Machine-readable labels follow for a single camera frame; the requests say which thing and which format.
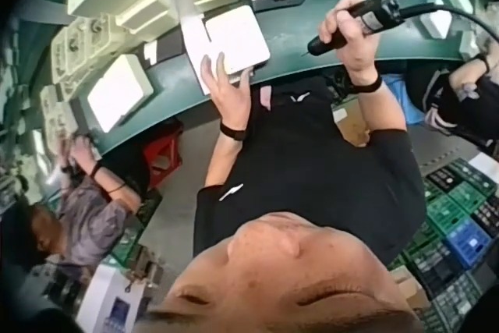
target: gray patterned shirt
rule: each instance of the gray patterned shirt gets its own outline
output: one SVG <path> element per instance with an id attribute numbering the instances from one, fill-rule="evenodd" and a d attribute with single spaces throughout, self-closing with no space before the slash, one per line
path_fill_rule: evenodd
<path id="1" fill-rule="evenodd" d="M 116 200 L 108 203 L 89 177 L 61 199 L 58 217 L 68 233 L 63 264 L 97 267 L 119 241 L 128 211 Z"/>

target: cable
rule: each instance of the cable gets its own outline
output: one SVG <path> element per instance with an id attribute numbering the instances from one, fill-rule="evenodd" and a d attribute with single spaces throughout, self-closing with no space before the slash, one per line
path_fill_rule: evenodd
<path id="1" fill-rule="evenodd" d="M 400 15 L 402 16 L 403 19 L 410 19 L 411 17 L 416 17 L 423 15 L 425 13 L 432 13 L 435 11 L 448 11 L 450 13 L 463 16 L 464 18 L 469 19 L 470 21 L 476 23 L 479 27 L 484 29 L 497 43 L 499 43 L 499 36 L 492 30 L 491 27 L 489 27 L 481 19 L 479 19 L 474 15 L 470 15 L 465 11 L 462 11 L 461 9 L 450 7 L 448 5 L 433 4 L 433 3 L 412 5 L 410 7 L 400 9 Z"/>

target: cardboard box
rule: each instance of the cardboard box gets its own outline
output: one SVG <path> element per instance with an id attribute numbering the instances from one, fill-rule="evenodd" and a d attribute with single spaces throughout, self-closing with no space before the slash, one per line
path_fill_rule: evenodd
<path id="1" fill-rule="evenodd" d="M 369 130 L 360 111 L 359 101 L 349 101 L 333 111 L 334 122 L 343 138 L 357 147 L 365 147 L 369 142 Z"/>
<path id="2" fill-rule="evenodd" d="M 398 289 L 413 310 L 430 307 L 430 301 L 423 287 L 405 265 L 394 269 L 390 273 L 395 282 L 397 282 Z"/>

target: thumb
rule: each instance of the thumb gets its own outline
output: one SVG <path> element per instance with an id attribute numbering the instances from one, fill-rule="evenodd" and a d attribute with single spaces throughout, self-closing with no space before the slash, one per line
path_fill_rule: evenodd
<path id="1" fill-rule="evenodd" d="M 239 89 L 244 93 L 244 94 L 250 94 L 250 74 L 253 71 L 253 67 L 250 66 L 249 68 L 246 68 L 242 71 L 241 73 L 241 80 L 239 82 Z"/>
<path id="2" fill-rule="evenodd" d="M 359 43 L 364 38 L 359 22 L 347 11 L 339 11 L 336 14 L 338 29 L 342 32 L 348 43 Z"/>

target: red stool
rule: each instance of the red stool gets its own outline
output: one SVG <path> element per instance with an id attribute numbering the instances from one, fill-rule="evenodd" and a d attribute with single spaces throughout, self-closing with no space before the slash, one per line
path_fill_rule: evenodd
<path id="1" fill-rule="evenodd" d="M 155 133 L 163 135 L 156 137 L 143 147 L 143 153 L 149 165 L 150 188 L 159 185 L 163 179 L 182 165 L 182 158 L 179 154 L 179 137 L 183 131 L 182 123 L 167 123 L 156 130 Z"/>

